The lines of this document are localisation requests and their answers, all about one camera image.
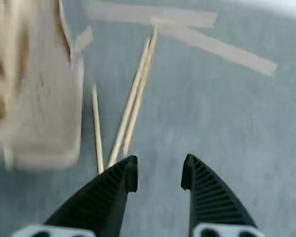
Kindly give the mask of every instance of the craft stick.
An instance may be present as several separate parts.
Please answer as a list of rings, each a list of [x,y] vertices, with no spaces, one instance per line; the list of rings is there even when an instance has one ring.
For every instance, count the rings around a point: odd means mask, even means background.
[[[114,143],[114,146],[113,146],[113,149],[111,152],[108,168],[110,168],[111,166],[113,166],[116,163],[118,151],[119,151],[119,148],[122,144],[122,140],[123,140],[123,137],[125,134],[125,130],[126,130],[126,126],[127,126],[128,120],[129,120],[129,116],[130,116],[130,113],[131,113],[131,110],[132,110],[132,107],[133,107],[133,104],[135,101],[138,84],[139,84],[139,81],[140,81],[140,78],[141,78],[141,75],[143,72],[144,63],[145,63],[147,53],[148,53],[149,42],[150,42],[150,39],[148,38],[146,40],[144,50],[143,50],[143,53],[140,58],[139,66],[138,66],[138,69],[137,69],[137,72],[135,75],[135,79],[133,81],[131,91],[129,93],[129,97],[128,97],[128,100],[126,103],[126,107],[124,110],[122,121],[120,123],[119,129],[118,129],[118,132],[116,135],[116,139],[115,139],[115,143]]]
[[[153,32],[153,36],[152,36],[151,41],[150,41],[149,49],[148,49],[148,56],[147,56],[147,60],[146,60],[146,63],[145,63],[145,69],[144,69],[144,72],[143,72],[143,77],[141,79],[141,83],[140,83],[138,93],[137,93],[137,98],[136,98],[135,105],[134,105],[134,109],[133,109],[133,112],[132,112],[132,115],[131,115],[131,118],[130,118],[130,121],[129,121],[126,136],[125,136],[123,156],[127,156],[129,145],[130,145],[130,142],[132,140],[132,135],[133,135],[134,127],[135,127],[135,124],[136,124],[136,119],[137,119],[140,104],[141,104],[141,101],[142,101],[144,87],[145,87],[146,80],[147,80],[147,77],[148,77],[148,74],[149,74],[149,70],[150,70],[150,66],[151,66],[151,60],[152,60],[152,57],[153,57],[153,54],[154,54],[156,39],[157,39],[157,29],[155,27],[154,32]]]
[[[97,148],[98,174],[101,174],[104,172],[104,165],[103,165],[102,141],[101,141],[101,133],[100,133],[100,119],[99,119],[99,108],[98,108],[96,86],[92,88],[92,99],[93,99],[95,143]]]
[[[13,156],[12,146],[8,142],[5,142],[3,145],[3,158],[4,158],[5,169],[8,171],[11,171],[13,169],[14,156]]]

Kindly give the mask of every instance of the floor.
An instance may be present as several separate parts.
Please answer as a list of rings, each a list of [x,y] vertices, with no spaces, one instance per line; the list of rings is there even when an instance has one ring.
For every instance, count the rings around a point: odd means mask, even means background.
[[[7,173],[0,163],[0,237],[42,223],[97,174],[91,85],[97,84],[103,153],[110,154],[151,26],[89,21],[66,0],[73,36],[90,25],[84,51],[82,147],[63,171]],[[133,0],[115,3],[135,4]],[[266,237],[296,237],[296,20],[220,0],[142,0],[141,5],[218,14],[209,37],[278,64],[273,77],[158,36],[130,153],[139,189],[130,194],[121,237],[187,235],[189,192],[180,188],[188,153],[235,192]]]

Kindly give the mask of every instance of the wooden dowel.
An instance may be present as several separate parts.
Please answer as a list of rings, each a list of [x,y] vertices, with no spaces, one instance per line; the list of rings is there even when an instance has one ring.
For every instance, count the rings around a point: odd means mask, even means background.
[[[101,174],[104,172],[104,165],[103,165],[100,118],[99,118],[99,107],[98,107],[97,97],[98,97],[97,88],[94,86],[92,88],[94,132],[95,132],[95,143],[96,143],[96,149],[97,149],[98,174]]]
[[[157,39],[157,29],[155,27],[154,31],[153,31],[151,41],[150,41],[149,49],[148,49],[148,55],[147,55],[147,60],[146,60],[146,64],[145,64],[145,69],[144,69],[144,72],[143,72],[143,77],[141,79],[141,83],[140,83],[138,93],[137,93],[137,98],[136,98],[135,105],[134,105],[134,109],[133,109],[133,112],[132,112],[132,115],[131,115],[131,118],[130,118],[130,121],[129,121],[126,136],[125,136],[124,149],[123,149],[123,156],[124,157],[127,156],[129,145],[130,145],[130,142],[132,140],[132,135],[133,135],[134,127],[135,127],[135,124],[136,124],[136,119],[137,119],[140,104],[141,104],[141,101],[142,101],[144,87],[145,87],[146,80],[147,80],[147,77],[148,77],[148,74],[149,74],[151,60],[152,60],[152,57],[153,57],[153,54],[154,54],[156,39]]]
[[[112,152],[111,152],[108,168],[113,166],[117,160],[119,148],[122,144],[123,137],[124,137],[125,130],[126,130],[126,126],[127,126],[128,120],[129,120],[129,116],[130,116],[130,113],[131,113],[131,110],[132,110],[132,107],[133,107],[133,104],[135,101],[138,84],[139,84],[140,78],[142,76],[144,63],[145,63],[147,53],[148,53],[149,41],[150,41],[150,39],[148,38],[146,40],[146,43],[145,43],[145,46],[143,49],[143,53],[140,58],[140,62],[139,62],[138,69],[137,69],[137,72],[135,75],[135,79],[133,81],[133,85],[132,85],[131,91],[129,93],[129,97],[128,97],[127,104],[126,104],[126,107],[124,110],[124,114],[123,114],[119,129],[118,129],[118,132],[116,135],[116,139],[115,139],[115,143],[114,143]]]

